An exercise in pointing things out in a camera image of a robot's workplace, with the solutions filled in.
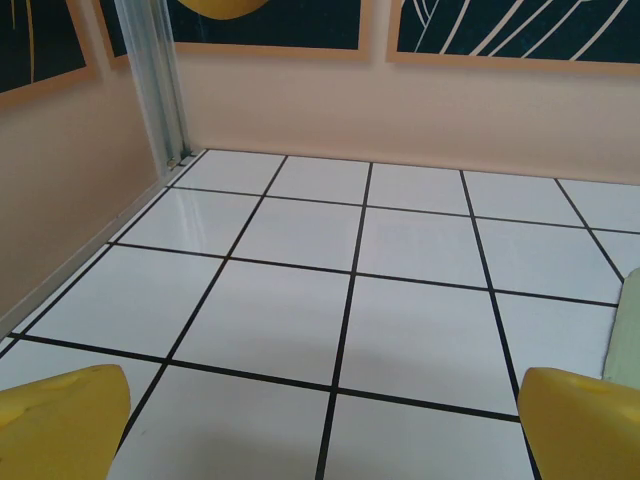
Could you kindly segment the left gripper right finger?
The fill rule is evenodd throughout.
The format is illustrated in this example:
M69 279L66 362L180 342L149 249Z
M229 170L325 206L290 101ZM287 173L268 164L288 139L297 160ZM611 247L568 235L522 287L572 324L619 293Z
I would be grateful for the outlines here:
M553 368L524 375L518 412L544 479L637 479L639 391Z

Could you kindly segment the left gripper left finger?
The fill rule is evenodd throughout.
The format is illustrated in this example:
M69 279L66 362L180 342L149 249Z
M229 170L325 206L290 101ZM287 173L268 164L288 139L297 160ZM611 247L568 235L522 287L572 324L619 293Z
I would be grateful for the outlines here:
M94 365L1 392L3 479L105 479L131 410L123 369Z

